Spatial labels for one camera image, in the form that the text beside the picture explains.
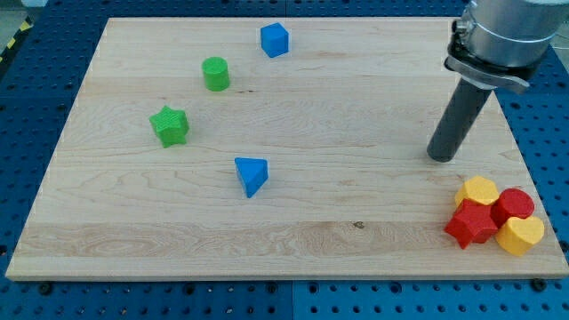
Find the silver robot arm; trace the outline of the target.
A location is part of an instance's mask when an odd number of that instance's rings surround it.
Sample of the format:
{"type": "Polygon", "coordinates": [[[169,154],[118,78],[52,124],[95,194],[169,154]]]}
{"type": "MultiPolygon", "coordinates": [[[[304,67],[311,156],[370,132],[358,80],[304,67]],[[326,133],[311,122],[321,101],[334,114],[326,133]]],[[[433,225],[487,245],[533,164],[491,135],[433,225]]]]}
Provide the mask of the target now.
{"type": "Polygon", "coordinates": [[[485,90],[522,93],[568,15],[568,0],[470,0],[445,66],[485,90]]]}

